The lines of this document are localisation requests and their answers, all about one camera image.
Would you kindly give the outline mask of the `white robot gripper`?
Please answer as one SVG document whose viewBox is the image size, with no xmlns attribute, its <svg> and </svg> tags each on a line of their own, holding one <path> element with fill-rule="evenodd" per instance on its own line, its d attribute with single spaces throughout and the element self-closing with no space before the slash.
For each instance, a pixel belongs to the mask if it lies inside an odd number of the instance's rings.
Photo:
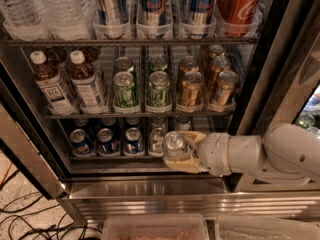
<svg viewBox="0 0 320 240">
<path fill-rule="evenodd" d="M 197 149 L 198 159 L 169 160 L 165 164 L 172 170 L 199 174 L 208 172 L 213 176 L 229 176 L 231 173 L 250 173 L 262 171 L 266 155 L 260 136 L 230 136 L 227 133 L 183 131 L 187 142 Z"/>
</svg>

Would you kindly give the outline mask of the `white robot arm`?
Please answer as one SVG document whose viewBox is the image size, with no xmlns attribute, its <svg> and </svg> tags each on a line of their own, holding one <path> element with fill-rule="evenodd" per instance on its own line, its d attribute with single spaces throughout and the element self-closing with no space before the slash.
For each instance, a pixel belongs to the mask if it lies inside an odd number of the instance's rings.
<svg viewBox="0 0 320 240">
<path fill-rule="evenodd" d="M 162 147 L 166 165 L 181 172 L 240 173 L 277 184 L 320 181 L 320 139 L 294 124 L 277 124 L 263 136 L 171 131 Z"/>
</svg>

